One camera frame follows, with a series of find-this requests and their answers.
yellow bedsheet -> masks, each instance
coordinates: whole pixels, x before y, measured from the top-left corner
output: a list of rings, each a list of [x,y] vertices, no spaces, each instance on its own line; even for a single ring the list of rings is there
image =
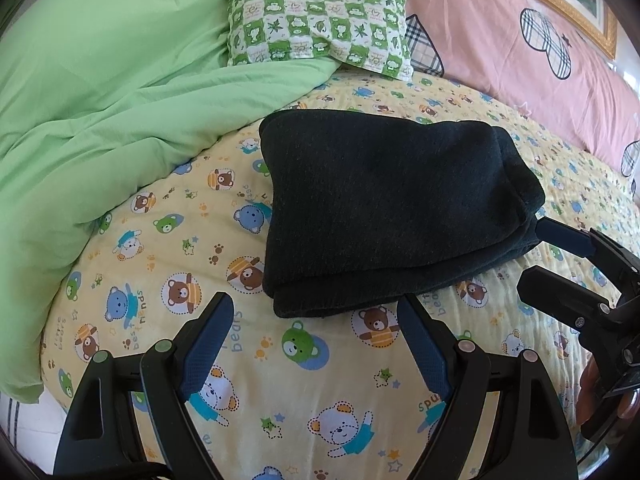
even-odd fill
[[[595,226],[639,249],[638,211],[615,172],[475,90],[420,74],[405,83],[340,70],[291,107],[502,126],[543,184],[546,203],[539,215]],[[222,474],[258,480],[405,478],[433,431],[438,397],[425,387],[396,330],[394,304],[326,319],[273,315],[260,279],[273,189],[257,129],[254,123],[226,135],[105,216],[53,303],[42,343],[44,380],[68,407],[98,348],[115,356],[143,352],[172,338],[224,290],[236,306],[233,327],[206,387],[189,405]],[[243,211],[261,222],[249,225]],[[473,221],[474,212],[468,214]],[[573,330],[518,300],[520,273],[535,264],[617,299],[587,261],[540,244],[421,301],[454,334],[487,352],[535,349],[582,448],[574,400],[588,356]],[[386,323],[385,331],[370,332],[365,319],[373,317]],[[146,453],[161,460],[143,396],[134,400]],[[334,429],[343,422],[349,429],[338,435]],[[466,476],[475,474],[481,458],[482,450],[468,461]]]

folded dark towel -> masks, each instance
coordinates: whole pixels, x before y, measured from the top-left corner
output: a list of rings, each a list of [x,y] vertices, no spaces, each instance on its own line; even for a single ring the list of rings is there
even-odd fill
[[[502,128],[284,110],[260,144],[273,179],[263,288],[279,317],[435,290],[539,242],[545,194]]]

green comforter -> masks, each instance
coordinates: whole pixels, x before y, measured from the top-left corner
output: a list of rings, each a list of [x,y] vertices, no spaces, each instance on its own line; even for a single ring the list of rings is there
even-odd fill
[[[227,33],[226,0],[39,0],[0,41],[0,390],[38,399],[49,304],[97,218],[338,66],[227,67]]]

finger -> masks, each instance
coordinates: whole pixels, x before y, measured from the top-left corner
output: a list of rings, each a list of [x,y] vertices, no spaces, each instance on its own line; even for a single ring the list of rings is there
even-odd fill
[[[640,408],[640,392],[638,390],[627,392],[622,396],[618,405],[619,418],[634,418]]]
[[[591,418],[593,412],[595,412],[595,403],[593,395],[590,392],[581,390],[578,394],[578,401],[575,403],[575,421],[578,426],[583,425],[587,420]]]
[[[599,376],[600,371],[598,370],[596,359],[592,357],[580,376],[580,387],[591,390]]]

small pillow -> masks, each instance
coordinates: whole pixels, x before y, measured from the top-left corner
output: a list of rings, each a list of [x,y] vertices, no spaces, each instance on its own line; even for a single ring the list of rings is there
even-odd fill
[[[230,0],[228,65],[332,56],[411,81],[406,0]]]

